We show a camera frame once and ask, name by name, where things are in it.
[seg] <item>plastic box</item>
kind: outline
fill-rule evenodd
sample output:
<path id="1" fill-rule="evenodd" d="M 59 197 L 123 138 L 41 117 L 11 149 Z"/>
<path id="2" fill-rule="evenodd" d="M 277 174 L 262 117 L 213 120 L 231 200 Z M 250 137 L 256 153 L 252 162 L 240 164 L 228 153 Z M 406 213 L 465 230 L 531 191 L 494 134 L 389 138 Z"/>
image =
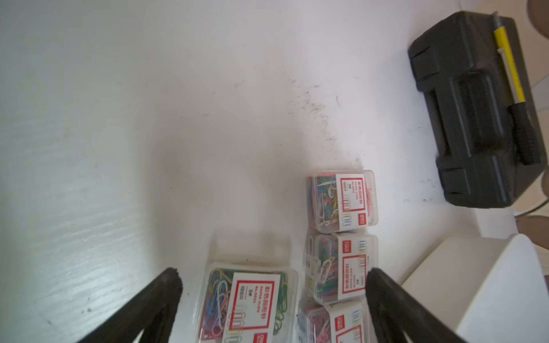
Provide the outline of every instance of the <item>plastic box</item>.
<path id="1" fill-rule="evenodd" d="M 292 339 L 295 317 L 295 298 L 297 294 L 298 274 L 289 267 L 245 266 L 232 263 L 212 263 L 206 270 L 200 301 L 196 313 L 196 343 L 221 343 L 223 332 L 228 328 L 227 309 L 232 291 L 234 272 L 257 274 L 280 274 L 277 312 L 274 320 L 273 343 L 283 343 Z M 221 307 L 221 318 L 218 308 Z"/>
<path id="2" fill-rule="evenodd" d="M 307 204 L 309 227 L 322 233 L 375 225 L 378 213 L 374 173 L 364 170 L 315 173 L 307 178 Z"/>
<path id="3" fill-rule="evenodd" d="M 364 343 L 369 342 L 369 311 L 366 300 L 362 301 L 362 323 Z M 299 343 L 331 343 L 330 317 L 324 306 L 312 300 L 304 300 L 299 304 L 298 313 Z"/>
<path id="4" fill-rule="evenodd" d="M 360 252 L 349 250 L 348 254 L 340 254 L 338 240 L 360 240 L 365 242 L 365 248 Z M 362 291 L 353 291 L 346 294 L 341 294 L 338 291 L 338 287 L 343 287 L 343 285 L 339 285 L 339 278 L 341 277 L 339 259 L 342 258 L 341 255 L 352 258 L 363 256 L 366 263 L 364 275 L 366 281 L 368 271 L 378 266 L 377 237 L 365 232 L 319 234 L 314 230 L 309 230 L 307 247 L 304 253 L 305 288 L 319 303 L 327 304 L 352 297 L 365 297 L 365 288 Z"/>

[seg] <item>plastic lid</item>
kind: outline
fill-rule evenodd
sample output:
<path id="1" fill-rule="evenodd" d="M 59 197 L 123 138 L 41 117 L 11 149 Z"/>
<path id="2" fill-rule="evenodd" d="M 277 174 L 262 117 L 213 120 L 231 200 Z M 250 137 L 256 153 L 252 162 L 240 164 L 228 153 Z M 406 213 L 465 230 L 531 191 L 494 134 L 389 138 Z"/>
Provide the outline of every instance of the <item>plastic lid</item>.
<path id="1" fill-rule="evenodd" d="M 362 305 L 363 342 L 369 342 L 369 310 L 366 300 L 358 300 Z M 311 300 L 301 301 L 298 313 L 299 343 L 331 343 L 331 323 L 328 310 Z"/>
<path id="2" fill-rule="evenodd" d="M 326 170 L 307 178 L 309 227 L 342 232 L 378 222 L 374 173 Z"/>
<path id="3" fill-rule="evenodd" d="M 345 250 L 341 254 L 340 246 Z M 351 284 L 356 280 L 355 286 L 343 283 L 345 266 L 350 270 L 347 279 L 351 280 Z M 307 234 L 304 253 L 305 288 L 321 304 L 365 297 L 366 274 L 377 266 L 376 236 L 365 232 L 319 234 L 314 230 L 309 230 Z M 360 268 L 364 274 L 356 273 Z"/>
<path id="4" fill-rule="evenodd" d="M 233 283 L 238 287 L 236 294 Z M 195 342 L 231 341 L 238 333 L 239 342 L 253 343 L 255 329 L 250 327 L 263 327 L 258 335 L 272 335 L 273 343 L 286 342 L 294 327 L 297 283 L 298 274 L 289 267 L 212 263 L 196 311 Z"/>

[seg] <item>red and white label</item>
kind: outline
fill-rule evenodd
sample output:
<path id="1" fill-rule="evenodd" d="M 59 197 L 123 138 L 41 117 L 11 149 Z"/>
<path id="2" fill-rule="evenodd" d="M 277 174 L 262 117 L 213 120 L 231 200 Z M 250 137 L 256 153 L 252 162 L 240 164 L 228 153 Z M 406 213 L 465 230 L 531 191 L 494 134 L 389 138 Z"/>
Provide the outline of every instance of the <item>red and white label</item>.
<path id="1" fill-rule="evenodd" d="M 343 330 L 345 329 L 345 315 L 342 314 L 341 316 L 337 317 L 335 319 L 335 331 Z"/>
<path id="2" fill-rule="evenodd" d="M 235 273 L 222 341 L 271 343 L 279 286 L 280 274 Z"/>
<path id="3" fill-rule="evenodd" d="M 340 333 L 335 337 L 336 343 L 361 343 L 362 340 L 362 325 L 355 326 L 354 328 Z"/>
<path id="4" fill-rule="evenodd" d="M 267 333 L 255 334 L 253 343 L 267 343 Z"/>
<path id="5" fill-rule="evenodd" d="M 366 254 L 343 257 L 343 294 L 366 289 Z"/>
<path id="6" fill-rule="evenodd" d="M 341 178 L 341 203 L 343 212 L 363 211 L 366 209 L 366 187 L 364 175 L 357 178 Z"/>
<path id="7" fill-rule="evenodd" d="M 332 342 L 364 343 L 364 299 L 349 299 L 324 307 L 330 316 Z"/>
<path id="8" fill-rule="evenodd" d="M 364 296 L 371 254 L 377 253 L 376 238 L 361 233 L 339 233 L 338 300 Z"/>
<path id="9" fill-rule="evenodd" d="M 350 254 L 352 252 L 350 239 L 344 240 L 342 246 L 343 246 L 342 251 L 344 254 Z"/>
<path id="10" fill-rule="evenodd" d="M 368 190 L 364 174 L 336 174 L 339 231 L 368 224 Z"/>

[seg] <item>table surface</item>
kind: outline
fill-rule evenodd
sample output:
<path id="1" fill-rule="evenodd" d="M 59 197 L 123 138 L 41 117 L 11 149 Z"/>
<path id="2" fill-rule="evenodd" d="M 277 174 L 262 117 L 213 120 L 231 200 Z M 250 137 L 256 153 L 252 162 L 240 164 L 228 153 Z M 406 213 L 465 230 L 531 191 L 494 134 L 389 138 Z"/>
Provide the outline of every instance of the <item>table surface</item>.
<path id="1" fill-rule="evenodd" d="M 76 341 L 172 266 L 171 341 L 191 341 L 212 240 L 283 242 L 303 276 L 305 177 L 323 168 L 374 171 L 369 232 L 398 282 L 450 234 L 512 232 L 508 210 L 445 202 L 408 62 L 459 9 L 2 2 L 0 340 Z"/>

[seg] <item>red border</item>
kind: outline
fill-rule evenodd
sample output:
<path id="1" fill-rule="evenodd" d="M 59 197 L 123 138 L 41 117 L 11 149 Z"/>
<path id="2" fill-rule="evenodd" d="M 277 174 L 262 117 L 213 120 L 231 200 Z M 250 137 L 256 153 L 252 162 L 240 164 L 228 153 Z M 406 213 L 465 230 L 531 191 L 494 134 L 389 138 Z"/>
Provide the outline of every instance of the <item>red border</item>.
<path id="1" fill-rule="evenodd" d="M 356 329 L 356 328 L 358 328 L 359 331 L 360 331 L 360 341 L 361 341 L 361 342 L 364 342 L 364 341 L 362 340 L 362 327 L 361 327 L 360 325 L 357 325 L 357 326 L 355 326 L 354 328 L 351 328 L 351 329 L 349 329 L 349 330 L 347 330 L 347 331 L 345 331 L 345 332 L 342 332 L 342 333 L 340 333 L 339 335 L 337 335 L 337 336 L 335 337 L 335 343 L 339 343 L 339 337 L 340 337 L 341 335 L 344 335 L 344 334 L 348 333 L 349 331 L 353 331 L 353 330 Z"/>
<path id="2" fill-rule="evenodd" d="M 361 184 L 362 184 L 362 196 L 364 197 L 363 200 L 364 200 L 364 207 L 361 208 L 361 209 L 354 209 L 354 210 L 349 210 L 349 211 L 345 211 L 343 209 L 343 201 L 345 201 L 345 198 L 343 197 L 343 180 L 360 180 L 361 181 Z M 339 179 L 339 184 L 340 184 L 340 187 L 341 187 L 341 211 L 344 212 L 344 213 L 347 213 L 347 212 L 355 212 L 355 211 L 364 211 L 366 209 L 366 203 L 368 202 L 367 201 L 367 196 L 366 196 L 366 187 L 364 187 L 364 179 L 362 177 L 342 177 L 341 179 Z"/>
<path id="3" fill-rule="evenodd" d="M 360 257 L 360 256 L 364 256 L 364 259 L 366 260 L 366 264 L 368 264 L 368 258 L 366 256 L 366 254 L 360 254 L 360 255 L 354 255 L 354 256 L 344 256 L 343 257 L 343 260 L 341 262 L 341 267 L 343 269 L 342 273 L 343 273 L 343 278 L 341 280 L 341 293 L 343 294 L 347 294 L 347 293 L 352 293 L 352 292 L 356 292 L 356 291 L 360 291 L 360 290 L 363 290 L 363 289 L 366 289 L 366 270 L 368 270 L 368 266 L 364 266 L 364 287 L 362 288 L 357 288 L 357 289 L 353 289 L 353 290 L 350 290 L 350 291 L 345 291 L 343 290 L 343 284 L 345 283 L 345 259 L 346 258 L 357 258 L 357 257 Z"/>
<path id="4" fill-rule="evenodd" d="M 271 302 L 270 302 L 270 305 L 269 305 L 269 317 L 267 318 L 267 326 L 265 327 L 248 327 L 248 328 L 236 328 L 236 329 L 240 329 L 240 330 L 254 330 L 254 329 L 268 329 L 269 328 L 269 323 L 271 322 L 271 310 L 273 308 L 273 296 L 275 295 L 275 282 L 274 281 L 253 281 L 253 280 L 239 280 L 237 281 L 237 285 L 236 285 L 236 293 L 234 294 L 234 302 L 233 302 L 233 311 L 231 313 L 231 323 L 229 325 L 229 330 L 234 330 L 233 329 L 233 320 L 234 320 L 234 308 L 236 307 L 236 304 L 237 304 L 237 299 L 238 299 L 238 286 L 241 284 L 241 283 L 251 283 L 251 284 L 271 284 L 271 289 L 272 289 L 272 292 L 271 292 Z"/>

